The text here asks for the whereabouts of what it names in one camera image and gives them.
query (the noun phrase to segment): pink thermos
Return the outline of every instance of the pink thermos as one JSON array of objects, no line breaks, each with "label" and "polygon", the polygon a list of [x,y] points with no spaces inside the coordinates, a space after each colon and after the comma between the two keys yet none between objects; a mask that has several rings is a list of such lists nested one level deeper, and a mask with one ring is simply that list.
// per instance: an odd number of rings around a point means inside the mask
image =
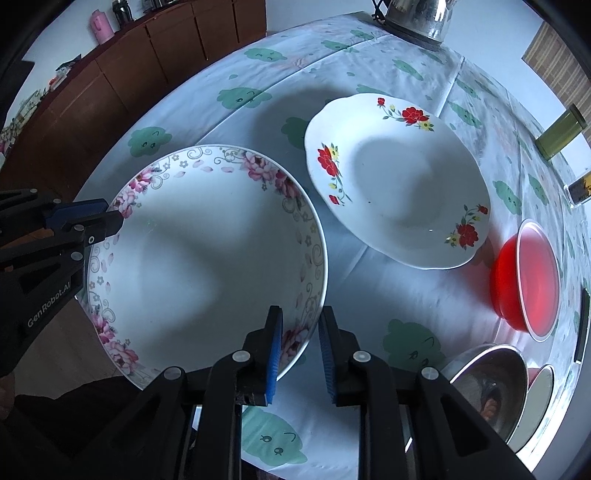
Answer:
[{"label": "pink thermos", "polygon": [[105,43],[115,35],[105,12],[99,10],[92,12],[90,16],[90,27],[99,43]]}]

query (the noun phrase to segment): floral bowl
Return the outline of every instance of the floral bowl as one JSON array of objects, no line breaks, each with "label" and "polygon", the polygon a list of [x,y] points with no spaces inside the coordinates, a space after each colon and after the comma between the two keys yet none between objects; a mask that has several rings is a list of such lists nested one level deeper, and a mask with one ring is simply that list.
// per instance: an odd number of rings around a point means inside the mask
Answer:
[{"label": "floral bowl", "polygon": [[80,298],[105,351],[145,388],[209,367],[283,309],[279,377],[308,344],[326,295],[326,243],[294,178],[240,147],[201,145],[139,172],[111,203],[119,233],[92,246]]},{"label": "floral bowl", "polygon": [[442,120],[407,100],[334,100],[304,142],[310,177],[332,212],[394,260],[459,267],[486,240],[491,201],[476,161]]}]

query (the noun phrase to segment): white wall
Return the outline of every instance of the white wall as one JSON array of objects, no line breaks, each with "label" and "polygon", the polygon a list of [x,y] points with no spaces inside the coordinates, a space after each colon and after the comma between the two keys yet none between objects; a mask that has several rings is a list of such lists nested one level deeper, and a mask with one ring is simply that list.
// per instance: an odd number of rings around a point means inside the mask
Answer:
[{"label": "white wall", "polygon": [[372,0],[267,0],[267,30],[280,32],[321,18],[359,11],[373,13]]},{"label": "white wall", "polygon": [[[445,45],[490,73],[547,128],[564,106],[521,60],[541,24],[542,19],[522,0],[460,0]],[[583,135],[563,154],[575,173],[591,168],[591,150]]]},{"label": "white wall", "polygon": [[[134,18],[143,15],[142,0],[128,0],[128,3]],[[22,101],[35,90],[47,87],[59,65],[79,54],[86,55],[98,45],[89,26],[94,10],[105,12],[113,30],[119,29],[111,5],[112,0],[75,0],[39,35],[24,56],[24,60],[34,61],[35,66],[8,111],[6,124],[17,114]]]}]

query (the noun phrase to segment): stainless steel kettle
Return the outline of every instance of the stainless steel kettle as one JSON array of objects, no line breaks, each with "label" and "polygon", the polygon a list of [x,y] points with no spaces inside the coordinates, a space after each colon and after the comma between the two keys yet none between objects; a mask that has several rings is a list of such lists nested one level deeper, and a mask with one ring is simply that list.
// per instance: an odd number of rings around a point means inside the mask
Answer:
[{"label": "stainless steel kettle", "polygon": [[381,18],[392,33],[427,48],[437,48],[443,42],[452,9],[457,0],[384,0],[388,7],[385,17],[376,6],[377,19]]}]

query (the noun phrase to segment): tablecloth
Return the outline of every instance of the tablecloth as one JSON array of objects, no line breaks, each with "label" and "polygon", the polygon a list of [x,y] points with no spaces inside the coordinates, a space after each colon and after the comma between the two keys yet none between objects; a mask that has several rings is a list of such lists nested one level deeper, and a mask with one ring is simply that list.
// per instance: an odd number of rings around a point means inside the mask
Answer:
[{"label": "tablecloth", "polygon": [[[474,155],[491,197],[491,231],[467,265],[421,271],[397,263],[353,236],[314,190],[303,150],[308,121],[327,102],[361,92],[404,98],[439,116]],[[533,140],[540,132],[502,85],[461,55],[445,47],[423,50],[368,15],[343,15],[267,37],[189,79],[117,142],[77,199],[111,200],[147,164],[189,145],[235,144],[270,156],[311,196],[329,252],[326,304],[364,349],[418,369],[481,343],[511,343],[530,368],[554,365],[550,409],[519,453],[533,469],[579,376],[572,358],[579,293],[591,271],[584,212],[569,208],[562,189],[573,173],[561,155],[550,163],[539,156]],[[548,232],[560,270],[560,320],[544,343],[512,330],[489,296],[492,261],[525,218]],[[353,480],[358,424],[355,408],[330,403],[315,335],[279,381],[273,404],[245,412],[242,456],[288,480]]]}]

